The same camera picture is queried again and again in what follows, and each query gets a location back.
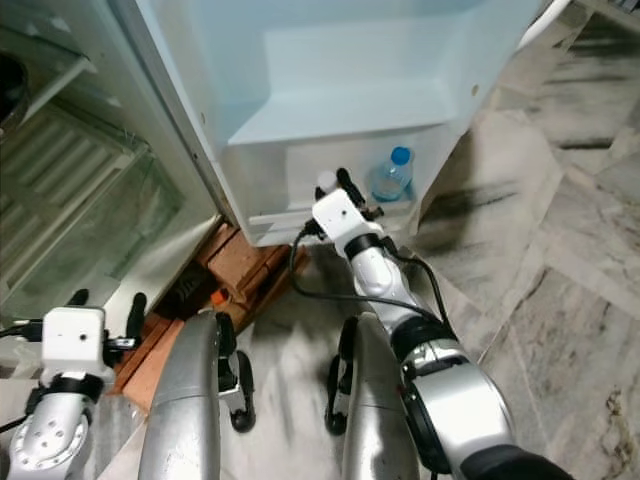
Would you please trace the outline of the small white capped bottle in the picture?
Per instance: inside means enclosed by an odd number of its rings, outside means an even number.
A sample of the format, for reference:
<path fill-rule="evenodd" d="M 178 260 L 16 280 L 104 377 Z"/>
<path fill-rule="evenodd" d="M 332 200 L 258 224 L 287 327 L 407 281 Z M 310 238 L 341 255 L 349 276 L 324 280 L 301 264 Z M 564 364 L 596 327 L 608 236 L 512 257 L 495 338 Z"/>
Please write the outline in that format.
<path fill-rule="evenodd" d="M 323 198 L 324 196 L 329 195 L 329 193 L 335 191 L 335 189 L 339 188 L 339 180 L 337 178 L 337 174 L 335 174 L 333 170 L 325 170 L 325 172 L 317 174 L 315 187 L 316 198 Z"/>

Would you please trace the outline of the white fridge door shelf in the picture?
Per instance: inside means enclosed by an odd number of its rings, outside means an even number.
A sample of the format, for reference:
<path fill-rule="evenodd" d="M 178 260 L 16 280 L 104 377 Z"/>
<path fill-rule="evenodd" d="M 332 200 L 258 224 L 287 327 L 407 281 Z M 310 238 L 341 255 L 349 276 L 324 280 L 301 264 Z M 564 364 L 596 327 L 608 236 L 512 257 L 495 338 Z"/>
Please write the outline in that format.
<path fill-rule="evenodd" d="M 311 218 L 317 174 L 344 166 L 372 201 L 367 174 L 396 146 L 411 148 L 407 200 L 381 204 L 385 228 L 402 230 L 457 141 L 466 110 L 428 95 L 342 99 L 285 108 L 270 102 L 221 152 L 224 186 L 253 246 L 287 244 Z"/>

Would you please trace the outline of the glass fridge shelf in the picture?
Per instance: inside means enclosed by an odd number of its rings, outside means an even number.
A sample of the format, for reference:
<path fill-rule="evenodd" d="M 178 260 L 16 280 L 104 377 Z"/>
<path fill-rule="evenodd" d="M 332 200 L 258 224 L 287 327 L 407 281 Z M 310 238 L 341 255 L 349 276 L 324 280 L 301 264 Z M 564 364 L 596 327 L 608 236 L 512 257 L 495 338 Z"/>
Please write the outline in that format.
<path fill-rule="evenodd" d="M 77 52 L 67 41 L 59 41 L 58 33 L 42 29 L 29 20 L 1 20 L 0 52 L 22 61 L 28 72 L 29 105 L 18 125 L 4 131 L 13 133 L 20 125 L 54 100 L 59 93 L 84 73 L 95 73 L 92 61 Z"/>

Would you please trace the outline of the blue capped water bottle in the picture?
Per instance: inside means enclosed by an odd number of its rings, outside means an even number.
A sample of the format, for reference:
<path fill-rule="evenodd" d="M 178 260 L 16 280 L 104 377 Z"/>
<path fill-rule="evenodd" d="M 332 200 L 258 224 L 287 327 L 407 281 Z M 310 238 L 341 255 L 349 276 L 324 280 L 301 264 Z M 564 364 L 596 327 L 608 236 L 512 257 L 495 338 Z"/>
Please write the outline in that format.
<path fill-rule="evenodd" d="M 393 204 L 407 200 L 413 179 L 411 148 L 396 146 L 389 157 L 367 174 L 370 195 L 379 204 Z"/>

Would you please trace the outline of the orange clay brick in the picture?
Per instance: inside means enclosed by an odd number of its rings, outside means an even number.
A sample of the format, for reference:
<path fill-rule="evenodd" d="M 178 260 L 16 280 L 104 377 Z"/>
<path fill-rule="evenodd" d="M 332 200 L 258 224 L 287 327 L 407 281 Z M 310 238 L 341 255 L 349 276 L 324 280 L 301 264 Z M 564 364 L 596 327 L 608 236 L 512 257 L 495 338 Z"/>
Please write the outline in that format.
<path fill-rule="evenodd" d="M 228 289 L 234 301 L 248 303 L 274 268 L 280 251 L 279 246 L 253 246 L 242 229 L 221 224 L 198 248 L 195 259 Z"/>
<path fill-rule="evenodd" d="M 128 399 L 142 413 L 150 415 L 160 376 L 184 321 L 148 314 L 143 323 L 140 348 L 125 355 L 116 367 L 115 387 L 109 396 Z"/>

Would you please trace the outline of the clear crisper drawer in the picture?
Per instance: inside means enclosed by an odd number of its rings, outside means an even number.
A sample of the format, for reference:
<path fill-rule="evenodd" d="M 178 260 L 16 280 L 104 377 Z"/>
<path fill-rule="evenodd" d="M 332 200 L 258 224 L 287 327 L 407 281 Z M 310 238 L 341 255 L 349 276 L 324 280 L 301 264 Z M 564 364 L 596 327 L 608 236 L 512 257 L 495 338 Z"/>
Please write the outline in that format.
<path fill-rule="evenodd" d="M 58 102 L 0 154 L 1 312 L 13 323 L 77 291 L 105 305 L 183 202 L 145 141 Z"/>

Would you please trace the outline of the brown wooden board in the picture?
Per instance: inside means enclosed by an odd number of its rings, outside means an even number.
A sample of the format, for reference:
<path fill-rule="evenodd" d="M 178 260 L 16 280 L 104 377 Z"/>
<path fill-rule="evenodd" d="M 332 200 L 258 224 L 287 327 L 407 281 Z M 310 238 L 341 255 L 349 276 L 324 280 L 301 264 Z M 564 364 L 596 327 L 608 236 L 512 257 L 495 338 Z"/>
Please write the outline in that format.
<path fill-rule="evenodd" d="M 243 332 L 252 323 L 253 311 L 265 302 L 265 298 L 273 291 L 276 280 L 283 274 L 289 253 L 288 246 L 278 246 L 270 250 L 259 264 L 242 279 L 233 289 L 233 305 L 237 314 L 233 316 L 236 332 Z"/>

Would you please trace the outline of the silver right robot leg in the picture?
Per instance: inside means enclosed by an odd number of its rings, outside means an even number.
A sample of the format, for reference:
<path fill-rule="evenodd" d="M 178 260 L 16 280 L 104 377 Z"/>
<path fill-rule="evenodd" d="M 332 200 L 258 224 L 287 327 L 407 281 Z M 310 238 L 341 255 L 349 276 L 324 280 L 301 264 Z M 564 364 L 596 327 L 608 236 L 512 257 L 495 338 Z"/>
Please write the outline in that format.
<path fill-rule="evenodd" d="M 347 317 L 326 371 L 323 411 L 326 430 L 340 440 L 340 480 L 421 479 L 399 387 L 399 364 L 378 317 Z"/>

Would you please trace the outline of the dark round bowl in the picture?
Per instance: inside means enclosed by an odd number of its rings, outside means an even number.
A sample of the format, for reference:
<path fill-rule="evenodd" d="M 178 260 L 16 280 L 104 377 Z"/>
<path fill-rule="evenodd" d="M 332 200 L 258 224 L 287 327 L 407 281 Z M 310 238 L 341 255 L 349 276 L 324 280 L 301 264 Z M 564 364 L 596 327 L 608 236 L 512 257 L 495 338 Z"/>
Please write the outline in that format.
<path fill-rule="evenodd" d="M 0 52 L 1 129 L 8 131 L 22 122 L 29 105 L 28 72 L 22 61 Z"/>

